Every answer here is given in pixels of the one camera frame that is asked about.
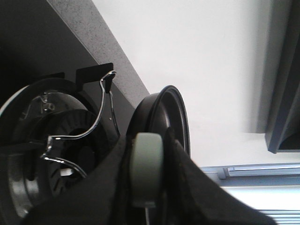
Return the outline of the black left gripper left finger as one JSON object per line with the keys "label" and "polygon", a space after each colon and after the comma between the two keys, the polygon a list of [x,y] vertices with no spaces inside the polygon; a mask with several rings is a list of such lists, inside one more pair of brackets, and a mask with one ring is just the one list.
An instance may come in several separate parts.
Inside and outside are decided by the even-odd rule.
{"label": "black left gripper left finger", "polygon": [[132,142],[121,137],[85,179],[30,210],[23,225],[125,225]]}

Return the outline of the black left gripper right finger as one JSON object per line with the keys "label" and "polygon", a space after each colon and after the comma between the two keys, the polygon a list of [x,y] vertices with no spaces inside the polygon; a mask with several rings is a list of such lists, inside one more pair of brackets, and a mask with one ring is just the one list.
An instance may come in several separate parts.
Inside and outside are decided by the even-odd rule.
{"label": "black left gripper right finger", "polygon": [[167,225],[274,225],[265,214],[243,204],[213,182],[190,159],[174,130],[164,138]]}

